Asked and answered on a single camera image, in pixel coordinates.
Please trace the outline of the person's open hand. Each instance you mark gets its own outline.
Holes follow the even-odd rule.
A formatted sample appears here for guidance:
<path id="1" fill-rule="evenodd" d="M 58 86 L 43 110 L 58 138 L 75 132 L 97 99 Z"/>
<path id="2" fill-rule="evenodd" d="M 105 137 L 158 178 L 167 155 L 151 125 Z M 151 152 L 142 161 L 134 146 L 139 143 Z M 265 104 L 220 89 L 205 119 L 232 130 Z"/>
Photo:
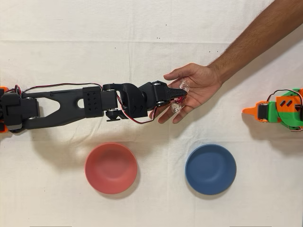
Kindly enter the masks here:
<path id="1" fill-rule="evenodd" d="M 179 123 L 191 111 L 207 102 L 222 86 L 215 69 L 201 66 L 195 63 L 187 64 L 165 74 L 165 80 L 171 81 L 170 88 L 178 88 L 181 82 L 186 81 L 189 85 L 185 101 L 178 114 L 172 111 L 171 103 L 160 107 L 155 116 L 160 116 L 158 123 L 163 124 L 171 117 L 174 124 Z"/>

